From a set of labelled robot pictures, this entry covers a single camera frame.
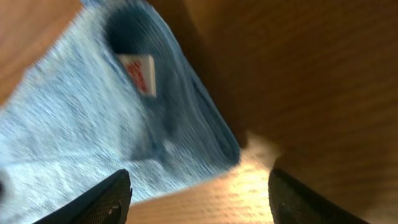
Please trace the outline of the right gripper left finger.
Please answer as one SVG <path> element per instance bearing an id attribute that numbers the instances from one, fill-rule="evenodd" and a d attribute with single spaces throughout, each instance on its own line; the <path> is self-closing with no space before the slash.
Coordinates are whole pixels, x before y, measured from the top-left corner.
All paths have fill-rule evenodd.
<path id="1" fill-rule="evenodd" d="M 35 224 L 125 224 L 131 196 L 129 173 L 121 169 Z"/>

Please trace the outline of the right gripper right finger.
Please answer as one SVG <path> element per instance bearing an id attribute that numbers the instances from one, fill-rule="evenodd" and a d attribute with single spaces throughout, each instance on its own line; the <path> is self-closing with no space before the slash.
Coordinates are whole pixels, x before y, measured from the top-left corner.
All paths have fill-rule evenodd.
<path id="1" fill-rule="evenodd" d="M 275 224 L 369 224 L 280 169 L 271 170 L 268 191 Z"/>

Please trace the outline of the blue microfiber cloth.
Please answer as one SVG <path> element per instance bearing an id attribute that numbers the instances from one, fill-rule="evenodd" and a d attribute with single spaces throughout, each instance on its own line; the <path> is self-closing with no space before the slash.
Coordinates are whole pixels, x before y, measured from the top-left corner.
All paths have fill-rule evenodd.
<path id="1" fill-rule="evenodd" d="M 226 172 L 239 144 L 145 1 L 85 1 L 1 108 L 2 223 L 33 223 L 119 169 L 132 203 Z"/>

